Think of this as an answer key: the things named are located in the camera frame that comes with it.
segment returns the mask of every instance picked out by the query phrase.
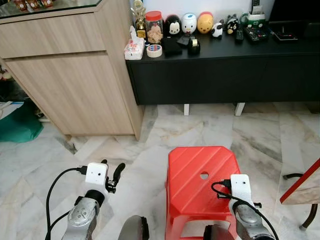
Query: black cable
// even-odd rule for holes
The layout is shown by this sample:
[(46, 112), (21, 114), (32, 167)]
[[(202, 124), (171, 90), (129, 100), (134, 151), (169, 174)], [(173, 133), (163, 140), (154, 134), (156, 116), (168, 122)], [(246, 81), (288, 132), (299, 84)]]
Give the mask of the black cable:
[(241, 202), (241, 204), (244, 204), (244, 205), (249, 206), (252, 210), (254, 210), (254, 212), (255, 212), (256, 214), (258, 214), (258, 215), (268, 224), (268, 226), (270, 227), (270, 229), (271, 229), (271, 231), (272, 231), (275, 239), (276, 239), (276, 240), (279, 240), (279, 237), (278, 237), (278, 235), (277, 235), (277, 233), (276, 233), (276, 230), (274, 229), (274, 227), (272, 226), (272, 224), (269, 222), (269, 220), (268, 220), (258, 209), (256, 209), (254, 206), (252, 206), (249, 202), (247, 202), (247, 201), (245, 201), (245, 200), (242, 200), (242, 199), (240, 199), (240, 198), (237, 198), (237, 197), (235, 197), (235, 196), (232, 196), (231, 194), (228, 194), (228, 193), (225, 193), (225, 192), (222, 192), (222, 191), (219, 191), (219, 190), (215, 189), (215, 185), (223, 185), (223, 186), (225, 186), (225, 182), (224, 182), (224, 181), (218, 181), (218, 182), (212, 183), (211, 189), (212, 189), (214, 192), (216, 192), (217, 194), (220, 194), (220, 195), (222, 195), (222, 196), (225, 196), (225, 197), (227, 197), (227, 198), (229, 198), (229, 199), (237, 200), (237, 201)]
[(46, 196), (46, 201), (45, 201), (45, 211), (46, 211), (46, 226), (47, 226), (47, 235), (48, 237), (45, 237), (46, 240), (50, 240), (51, 239), (51, 224), (50, 224), (50, 210), (49, 210), (49, 199), (50, 199), (50, 195), (52, 192), (52, 189), (54, 188), (55, 184), (57, 183), (58, 179), (65, 173), (70, 172), (70, 171), (79, 171), (80, 167), (74, 167), (74, 168), (69, 168), (67, 170), (64, 170), (62, 173), (60, 173), (56, 179), (53, 181), (49, 192)]
[(60, 217), (58, 217), (50, 226), (50, 230), (46, 233), (45, 235), (45, 240), (48, 240), (50, 238), (50, 233), (52, 231), (52, 229), (54, 228), (54, 226), (57, 224), (57, 222), (59, 222), (61, 219), (63, 219), (65, 216), (67, 216), (69, 214), (69, 212), (67, 211), (65, 214), (61, 215)]

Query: tape roll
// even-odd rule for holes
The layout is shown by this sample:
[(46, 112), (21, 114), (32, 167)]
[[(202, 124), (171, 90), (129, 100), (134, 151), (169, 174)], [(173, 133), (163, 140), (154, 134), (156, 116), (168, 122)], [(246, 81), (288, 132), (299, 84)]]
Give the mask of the tape roll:
[(146, 48), (146, 54), (150, 58), (157, 58), (162, 55), (162, 46), (158, 44), (150, 45)]
[(192, 47), (198, 46), (198, 40), (197, 39), (192, 39)]

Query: stool hole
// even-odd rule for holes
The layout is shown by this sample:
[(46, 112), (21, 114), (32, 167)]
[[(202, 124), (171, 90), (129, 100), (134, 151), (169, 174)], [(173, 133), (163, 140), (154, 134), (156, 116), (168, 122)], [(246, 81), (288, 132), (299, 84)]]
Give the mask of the stool hole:
[(201, 178), (202, 180), (206, 180), (208, 177), (209, 177), (209, 173), (207, 173), (206, 171), (203, 171), (203, 172), (200, 174), (200, 178)]

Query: plastic jar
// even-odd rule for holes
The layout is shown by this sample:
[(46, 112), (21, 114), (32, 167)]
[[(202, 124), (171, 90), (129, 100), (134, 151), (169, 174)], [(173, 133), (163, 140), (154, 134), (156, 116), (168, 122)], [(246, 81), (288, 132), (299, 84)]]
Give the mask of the plastic jar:
[(160, 43), (164, 36), (162, 22), (160, 11), (148, 11), (145, 14), (146, 36), (149, 43)]

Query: remote control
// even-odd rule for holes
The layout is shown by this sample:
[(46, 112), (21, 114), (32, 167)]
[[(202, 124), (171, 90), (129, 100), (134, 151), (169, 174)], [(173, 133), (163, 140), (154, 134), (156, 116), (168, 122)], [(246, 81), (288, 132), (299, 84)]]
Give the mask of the remote control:
[(244, 40), (244, 31), (242, 28), (239, 28), (235, 33), (235, 41), (241, 43)]
[(259, 6), (259, 5), (260, 5), (260, 0), (252, 0), (252, 7)]
[(254, 11), (254, 6), (259, 6), (260, 0), (252, 0), (251, 13)]
[(253, 43), (258, 43), (268, 39), (268, 35), (259, 28), (245, 27), (244, 32)]

